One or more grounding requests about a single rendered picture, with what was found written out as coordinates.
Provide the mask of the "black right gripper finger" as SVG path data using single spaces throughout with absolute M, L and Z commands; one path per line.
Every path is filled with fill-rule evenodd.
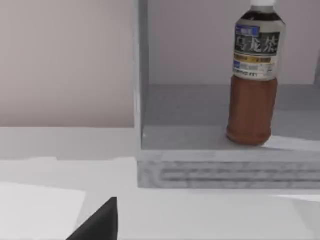
M 66 240 L 118 240 L 117 197 L 111 197 Z

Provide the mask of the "grey open cabinet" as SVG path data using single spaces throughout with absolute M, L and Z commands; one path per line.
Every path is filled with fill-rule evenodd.
M 138 186 L 320 191 L 320 80 L 281 85 L 270 140 L 235 144 L 228 85 L 150 83 L 148 3 L 133 0 Z

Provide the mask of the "brown tea bottle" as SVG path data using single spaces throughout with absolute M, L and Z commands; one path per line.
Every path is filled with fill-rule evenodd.
M 286 32 L 276 2 L 250 0 L 235 24 L 226 136 L 237 144 L 259 146 L 271 137 Z

